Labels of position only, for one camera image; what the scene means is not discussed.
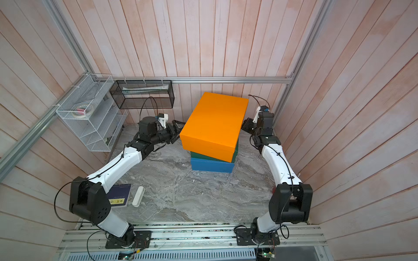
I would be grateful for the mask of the white rectangular eraser bar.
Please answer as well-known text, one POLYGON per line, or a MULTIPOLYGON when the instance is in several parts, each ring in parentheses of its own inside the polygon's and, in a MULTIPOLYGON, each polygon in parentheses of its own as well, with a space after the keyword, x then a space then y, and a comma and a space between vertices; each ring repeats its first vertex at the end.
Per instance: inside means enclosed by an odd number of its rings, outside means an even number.
POLYGON ((140 206, 140 203, 141 203, 142 198, 144 196, 144 192, 145 192, 145 188, 144 187, 142 187, 142 186, 138 187, 138 189, 137 189, 137 191, 136 191, 136 193, 134 195, 134 198, 132 200, 132 205, 134 207, 139 207, 140 206))

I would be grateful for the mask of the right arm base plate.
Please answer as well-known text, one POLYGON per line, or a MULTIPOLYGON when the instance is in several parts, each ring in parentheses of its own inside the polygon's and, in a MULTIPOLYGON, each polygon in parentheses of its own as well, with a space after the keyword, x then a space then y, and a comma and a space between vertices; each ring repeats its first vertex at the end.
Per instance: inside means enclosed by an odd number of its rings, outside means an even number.
POLYGON ((276 231, 261 233, 255 228, 247 228, 246 226, 239 225, 234 228, 234 233, 238 246, 277 246, 280 244, 280 238, 276 231))

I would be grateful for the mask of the papers in black basket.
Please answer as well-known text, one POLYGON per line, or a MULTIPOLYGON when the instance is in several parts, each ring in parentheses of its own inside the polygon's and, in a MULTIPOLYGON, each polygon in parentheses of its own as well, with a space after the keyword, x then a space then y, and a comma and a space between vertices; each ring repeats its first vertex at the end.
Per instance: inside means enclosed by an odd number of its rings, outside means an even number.
POLYGON ((152 94, 164 94, 169 91, 169 85, 160 85, 156 87, 143 87, 143 88, 126 88, 123 87, 122 93, 124 95, 152 95, 152 94))

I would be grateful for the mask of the dark blue booklet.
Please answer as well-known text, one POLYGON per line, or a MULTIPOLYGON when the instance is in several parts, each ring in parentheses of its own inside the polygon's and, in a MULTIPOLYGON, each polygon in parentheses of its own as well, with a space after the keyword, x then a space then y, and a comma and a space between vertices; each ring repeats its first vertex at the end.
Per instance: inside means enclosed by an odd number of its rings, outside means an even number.
POLYGON ((132 184, 115 184, 107 193, 112 208, 127 207, 132 184))

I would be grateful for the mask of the black mesh wall basket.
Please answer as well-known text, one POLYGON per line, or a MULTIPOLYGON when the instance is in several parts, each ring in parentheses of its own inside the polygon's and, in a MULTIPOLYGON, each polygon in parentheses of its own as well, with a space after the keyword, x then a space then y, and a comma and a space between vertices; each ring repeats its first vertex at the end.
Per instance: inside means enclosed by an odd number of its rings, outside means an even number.
POLYGON ((110 94, 120 109, 172 109, 174 106, 174 90, 171 81, 163 82, 140 82, 137 80, 116 80, 110 88, 110 94), (164 94, 152 95, 124 95, 123 87, 143 88, 169 85, 169 91, 164 94))

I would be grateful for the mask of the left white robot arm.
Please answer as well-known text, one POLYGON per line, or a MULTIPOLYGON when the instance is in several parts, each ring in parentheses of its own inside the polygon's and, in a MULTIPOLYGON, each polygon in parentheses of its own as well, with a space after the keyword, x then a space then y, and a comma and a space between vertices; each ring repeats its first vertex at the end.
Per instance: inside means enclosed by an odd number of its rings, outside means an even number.
POLYGON ((69 211, 107 232, 115 246, 135 246, 133 225, 112 210, 107 194, 132 167, 156 152, 156 145, 162 148, 176 142, 184 125, 176 120, 167 123, 162 115, 142 119, 138 132, 117 157, 88 177, 72 181, 69 211))

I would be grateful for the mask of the tape roll in rack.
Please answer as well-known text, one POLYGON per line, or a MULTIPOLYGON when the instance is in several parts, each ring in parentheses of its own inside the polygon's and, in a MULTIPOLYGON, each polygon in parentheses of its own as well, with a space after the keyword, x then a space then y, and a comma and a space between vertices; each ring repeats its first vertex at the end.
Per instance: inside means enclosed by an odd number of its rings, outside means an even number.
POLYGON ((89 117, 94 111, 94 107, 91 104, 80 104, 72 112, 71 115, 76 119, 84 119, 89 117))

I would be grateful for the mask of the blue shoebox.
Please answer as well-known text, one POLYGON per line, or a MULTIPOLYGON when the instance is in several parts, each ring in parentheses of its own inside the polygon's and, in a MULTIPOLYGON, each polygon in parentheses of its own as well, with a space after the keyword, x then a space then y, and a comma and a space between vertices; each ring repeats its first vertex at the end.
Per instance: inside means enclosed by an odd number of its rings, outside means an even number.
POLYGON ((232 173, 235 167, 234 163, 212 161, 200 158, 191 158, 190 163, 192 170, 194 171, 232 173))

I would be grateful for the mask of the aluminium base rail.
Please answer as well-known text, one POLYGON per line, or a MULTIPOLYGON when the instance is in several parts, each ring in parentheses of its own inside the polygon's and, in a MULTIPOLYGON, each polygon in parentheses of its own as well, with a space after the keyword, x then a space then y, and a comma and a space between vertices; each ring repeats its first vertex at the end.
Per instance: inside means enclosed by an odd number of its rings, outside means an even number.
POLYGON ((105 249, 104 231, 91 225, 67 231, 57 251, 62 261, 331 261, 318 225, 287 225, 277 231, 280 244, 238 246, 234 223, 142 223, 134 231, 151 231, 146 249, 105 249))

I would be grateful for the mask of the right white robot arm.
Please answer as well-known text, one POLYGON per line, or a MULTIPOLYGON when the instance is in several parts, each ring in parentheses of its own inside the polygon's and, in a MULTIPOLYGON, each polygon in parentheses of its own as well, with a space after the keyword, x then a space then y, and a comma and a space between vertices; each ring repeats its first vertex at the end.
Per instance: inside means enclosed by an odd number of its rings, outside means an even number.
POLYGON ((308 221, 313 189, 295 174, 284 154, 278 137, 273 134, 274 114, 267 106, 257 107, 253 119, 244 120, 242 130, 250 134, 250 144, 267 162, 275 182, 275 190, 268 204, 268 212, 256 217, 250 227, 251 240, 261 245, 277 242, 273 233, 288 223, 308 221))

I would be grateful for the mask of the orange shoebox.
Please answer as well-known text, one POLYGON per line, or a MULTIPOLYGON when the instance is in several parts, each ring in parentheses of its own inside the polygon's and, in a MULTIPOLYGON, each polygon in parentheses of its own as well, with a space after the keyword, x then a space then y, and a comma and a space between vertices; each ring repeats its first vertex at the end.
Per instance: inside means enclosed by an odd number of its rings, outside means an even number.
POLYGON ((248 102, 204 93, 180 133, 183 149, 231 163, 248 102))

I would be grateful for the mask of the horizontal aluminium wall rail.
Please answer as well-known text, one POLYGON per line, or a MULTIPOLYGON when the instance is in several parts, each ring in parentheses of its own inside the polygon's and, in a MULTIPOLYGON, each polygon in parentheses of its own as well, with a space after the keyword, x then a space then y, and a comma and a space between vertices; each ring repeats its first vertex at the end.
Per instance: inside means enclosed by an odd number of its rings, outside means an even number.
POLYGON ((289 84, 292 77, 113 77, 116 80, 128 81, 137 80, 140 82, 171 81, 173 84, 289 84))

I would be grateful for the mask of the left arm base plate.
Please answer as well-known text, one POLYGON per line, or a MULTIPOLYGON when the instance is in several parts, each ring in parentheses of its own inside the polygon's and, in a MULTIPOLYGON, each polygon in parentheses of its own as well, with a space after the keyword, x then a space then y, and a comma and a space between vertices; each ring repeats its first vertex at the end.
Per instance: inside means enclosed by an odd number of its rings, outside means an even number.
POLYGON ((122 237, 109 234, 105 249, 146 249, 150 245, 151 231, 127 231, 122 237))

